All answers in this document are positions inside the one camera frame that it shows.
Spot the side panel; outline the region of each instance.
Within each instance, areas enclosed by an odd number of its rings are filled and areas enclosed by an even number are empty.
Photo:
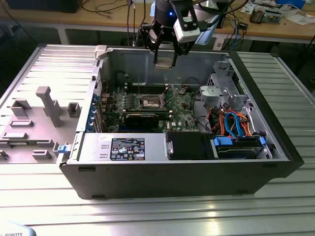
[[[80,198],[119,199],[254,194],[289,162],[61,165]]]
[[[290,168],[287,169],[286,171],[282,172],[281,175],[279,176],[279,177],[287,177],[291,173],[293,173],[295,170],[297,170],[299,167],[301,167],[304,164],[304,161],[301,158],[299,152],[296,150],[292,141],[290,140],[290,138],[286,134],[284,128],[282,127],[282,125],[278,121],[277,117],[275,116],[275,114],[271,110],[268,102],[266,101],[266,99],[262,95],[257,84],[253,80],[249,71],[246,69],[245,65],[241,61],[237,52],[231,52],[230,55],[231,55],[231,58],[232,58],[233,63],[234,63],[233,67],[234,67],[238,77],[242,80],[242,82],[244,82],[245,86],[250,91],[254,102],[259,107],[259,110],[261,111],[267,124],[269,125],[274,136],[276,137],[277,141],[279,142],[279,145],[281,146],[284,154],[286,155],[286,157],[288,159],[291,160]]]

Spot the red cable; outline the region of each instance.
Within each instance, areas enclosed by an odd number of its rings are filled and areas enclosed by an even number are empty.
[[[106,81],[106,91],[105,91],[105,94],[107,93],[108,91],[108,81]]]

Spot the warning label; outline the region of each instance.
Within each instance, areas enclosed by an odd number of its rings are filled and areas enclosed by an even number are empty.
[[[112,139],[110,159],[113,161],[145,160],[144,139]]]

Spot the black cable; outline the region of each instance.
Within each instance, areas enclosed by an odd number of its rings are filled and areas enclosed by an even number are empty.
[[[202,85],[195,77],[191,77],[191,76],[184,78],[183,81],[182,81],[182,85],[183,85],[184,82],[185,82],[186,80],[188,80],[188,79],[193,79],[193,80],[195,80],[197,83],[199,83],[200,85]]]
[[[4,7],[4,4],[2,2],[2,0],[0,0],[0,3],[2,5],[2,8],[5,10],[5,12],[8,14],[8,16],[19,26],[21,27],[24,32],[31,38],[31,40],[33,40],[33,42],[37,45],[38,42],[29,34],[29,32],[27,32],[24,27],[10,14],[10,12],[8,12],[8,10]]]
[[[130,14],[130,5],[128,5],[127,12],[127,45],[129,46],[129,14]]]
[[[303,55],[302,59],[300,60],[300,63],[297,64],[297,66],[295,68],[295,74],[296,75],[298,75],[300,73],[300,71],[302,70],[302,68],[306,64],[306,62],[309,60],[310,56],[315,52],[315,47],[313,47],[311,49],[311,51],[308,53],[308,49],[312,45],[314,39],[315,39],[315,34],[314,34],[313,38],[311,39],[310,43],[308,44],[307,48],[305,49],[304,55]]]
[[[204,10],[205,12],[208,12],[208,13],[210,13],[210,14],[213,14],[213,15],[221,15],[221,14],[222,14],[222,15],[226,15],[226,14],[228,14],[228,13],[232,13],[232,12],[234,12],[234,11],[237,11],[238,9],[241,9],[243,6],[245,6],[245,5],[249,2],[249,0],[245,0],[245,2],[244,2],[242,5],[240,5],[240,6],[236,7],[236,8],[233,8],[233,9],[230,10],[230,11],[226,11],[226,10],[231,6],[231,4],[232,4],[233,2],[234,2],[233,0],[230,1],[230,2],[228,3],[227,7],[224,8],[224,11],[221,11],[221,12],[218,12],[217,10],[209,9],[209,8],[207,8],[207,7],[204,7],[204,6],[202,6],[200,3],[199,3],[198,5],[199,5],[199,7],[200,7],[202,10]]]
[[[231,27],[234,29],[234,31],[233,31],[233,34],[231,35],[230,39],[228,40],[228,42],[227,42],[227,43],[224,42],[225,45],[224,45],[223,48],[222,48],[223,50],[225,49],[226,46],[227,46],[227,48],[229,48],[229,47],[232,46],[232,45],[230,45],[230,41],[231,41],[233,35],[235,34],[236,28],[235,28],[234,25],[231,24],[231,21],[234,21],[236,26],[237,26],[238,23],[239,23],[238,17],[235,16],[234,12],[232,13],[232,16],[234,17],[234,20],[233,20],[232,18],[230,18],[229,16],[226,16],[226,17],[225,17],[226,19],[228,19],[228,20],[230,21],[230,25],[231,25]]]
[[[7,37],[7,39],[9,39],[11,46],[16,50],[16,52],[17,52],[17,54],[19,54],[19,56],[23,57],[24,59],[28,59],[30,57],[31,53],[28,50],[21,48],[18,45],[14,45],[14,43],[12,42],[12,38],[14,36],[9,36],[2,27],[0,27],[0,30],[1,30],[1,33],[4,34]],[[28,53],[29,55],[24,56],[19,52],[19,50],[22,50],[22,51]]]
[[[143,0],[143,18],[142,18],[142,21],[141,21],[141,23],[140,23],[140,27],[139,27],[139,29],[142,27],[142,25],[143,25],[143,23],[144,23],[144,21],[145,21],[145,19],[146,19],[146,0]],[[139,34],[140,34],[140,31],[138,30],[138,33],[137,33],[137,37],[136,37],[136,46],[137,46],[137,42],[138,42],[138,38],[139,38]]]
[[[120,8],[120,7],[123,7],[123,6],[128,6],[128,4],[124,4],[124,5],[116,6],[116,7],[113,7],[113,8],[111,8],[111,9],[106,9],[106,10],[102,10],[102,11],[92,11],[92,10],[86,9],[86,8],[84,7],[84,4],[86,4],[86,3],[89,2],[89,1],[90,1],[90,0],[86,0],[85,2],[82,3],[82,9],[84,9],[84,10],[86,10],[86,11],[89,11],[89,12],[96,12],[96,13],[98,13],[98,12],[111,11],[111,10],[115,10],[115,9]]]
[[[2,59],[2,58],[0,58],[0,60],[2,61],[2,62],[4,62],[5,64],[7,64],[9,67],[11,67],[12,69],[14,69],[14,70],[17,70],[18,68],[16,67],[16,66],[14,66],[14,65],[11,65],[9,62],[7,62],[6,60],[4,60],[4,59]]]
[[[142,18],[142,21],[140,23],[140,27],[142,27],[143,25],[143,22],[145,21],[146,19],[146,0],[143,0],[143,18]]]
[[[191,105],[191,107],[192,107],[192,109],[191,109],[192,110],[192,115],[195,118],[195,120],[197,121],[197,123],[200,124],[206,130],[206,132],[214,134],[207,126],[205,126],[203,123],[198,121],[198,118],[200,118],[200,117],[196,118],[195,111],[194,111],[194,105],[195,105],[195,101],[196,101],[196,97],[198,95],[198,92],[200,93],[200,90],[198,90],[196,92],[195,98],[193,99],[193,102],[192,102],[192,105]]]
[[[315,34],[314,34],[312,40],[310,41],[310,43],[308,44],[308,46],[307,46],[307,48],[306,48],[306,50],[305,50],[306,52],[309,50],[309,48],[310,48],[310,46],[312,45],[314,39],[315,39]]]
[[[133,39],[132,39],[132,45],[135,47],[135,37],[136,37],[136,6],[135,3],[133,3]]]

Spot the metal frame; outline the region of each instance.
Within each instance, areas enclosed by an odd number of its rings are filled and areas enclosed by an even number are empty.
[[[62,44],[70,44],[67,37],[66,30],[98,30],[98,31],[114,31],[114,32],[127,32],[127,27],[113,27],[113,26],[94,26],[94,25],[79,25],[79,24],[56,24],[56,23],[41,23],[41,22],[30,22],[21,21],[20,24],[23,26],[40,27],[40,28],[54,28],[58,31],[60,42]],[[0,25],[16,25],[12,20],[0,20]],[[213,50],[221,50],[223,41],[229,38],[228,33],[214,33],[213,38],[216,38]],[[284,42],[284,43],[310,43],[308,39],[294,39],[294,38],[282,38],[282,37],[265,37],[265,36],[251,36],[245,35],[246,40],[257,40],[257,41],[272,41],[272,42]]]

